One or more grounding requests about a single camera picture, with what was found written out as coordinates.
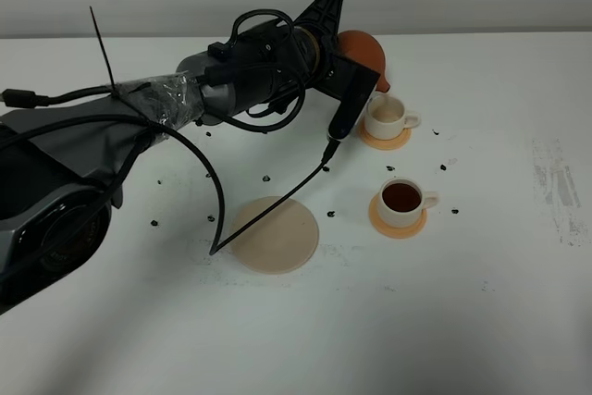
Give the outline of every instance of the black connector plug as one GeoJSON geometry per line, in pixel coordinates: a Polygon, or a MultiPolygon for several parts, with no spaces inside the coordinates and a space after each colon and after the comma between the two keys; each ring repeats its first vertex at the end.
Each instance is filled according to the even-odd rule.
{"type": "Polygon", "coordinates": [[[339,148],[339,144],[341,143],[341,141],[333,139],[330,136],[328,137],[328,139],[329,143],[327,144],[327,148],[325,148],[325,151],[323,152],[323,157],[321,159],[321,164],[323,166],[331,160],[333,154],[335,154],[335,152],[339,148]]]}
{"type": "Polygon", "coordinates": [[[38,96],[27,90],[4,90],[0,94],[0,102],[11,108],[35,108],[48,99],[48,96],[38,96]]]}

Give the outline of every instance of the circular paper disc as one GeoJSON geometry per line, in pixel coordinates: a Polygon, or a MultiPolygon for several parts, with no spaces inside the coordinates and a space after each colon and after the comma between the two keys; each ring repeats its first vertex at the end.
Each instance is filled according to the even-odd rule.
{"type": "MultiPolygon", "coordinates": [[[[246,204],[232,223],[232,232],[263,212],[279,196],[246,204]]],[[[232,242],[232,252],[250,269],[267,274],[291,272],[310,259],[318,244],[318,226],[311,211],[288,199],[232,242]]]]}

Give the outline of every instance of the white teacup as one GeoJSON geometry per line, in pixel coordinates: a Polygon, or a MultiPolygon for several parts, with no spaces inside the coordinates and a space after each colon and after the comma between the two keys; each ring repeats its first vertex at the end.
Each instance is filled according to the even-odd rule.
{"type": "Polygon", "coordinates": [[[411,179],[395,178],[380,188],[376,205],[380,219],[391,227],[403,228],[416,223],[422,210],[433,207],[439,200],[435,191],[422,191],[411,179]]]}
{"type": "Polygon", "coordinates": [[[407,110],[399,99],[383,93],[368,101],[364,113],[366,131],[382,141],[395,139],[404,129],[414,129],[421,122],[419,113],[407,110]]]}

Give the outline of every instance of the plastic wrap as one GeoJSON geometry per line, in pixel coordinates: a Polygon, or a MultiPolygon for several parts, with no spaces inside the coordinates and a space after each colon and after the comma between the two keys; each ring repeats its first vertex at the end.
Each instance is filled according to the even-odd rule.
{"type": "Polygon", "coordinates": [[[116,85],[128,104],[150,120],[178,130],[204,114],[204,101],[194,76],[175,73],[116,85]]]}

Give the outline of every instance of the orange saucer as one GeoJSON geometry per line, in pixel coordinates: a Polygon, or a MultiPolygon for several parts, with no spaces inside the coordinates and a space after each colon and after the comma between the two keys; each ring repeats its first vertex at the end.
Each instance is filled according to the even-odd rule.
{"type": "Polygon", "coordinates": [[[422,210],[422,215],[419,216],[419,219],[414,224],[411,224],[408,227],[392,227],[382,219],[378,215],[378,208],[376,202],[378,201],[378,195],[375,194],[372,201],[370,201],[370,205],[368,206],[368,216],[370,216],[370,222],[376,229],[376,231],[382,233],[389,238],[395,238],[398,240],[404,240],[405,238],[411,238],[415,236],[417,233],[422,231],[424,225],[427,221],[427,211],[424,209],[422,210]]]}
{"type": "Polygon", "coordinates": [[[362,141],[378,150],[396,150],[401,148],[411,138],[411,129],[404,129],[401,134],[394,139],[388,139],[386,141],[377,139],[366,131],[363,119],[358,126],[358,132],[360,133],[362,141]]]}

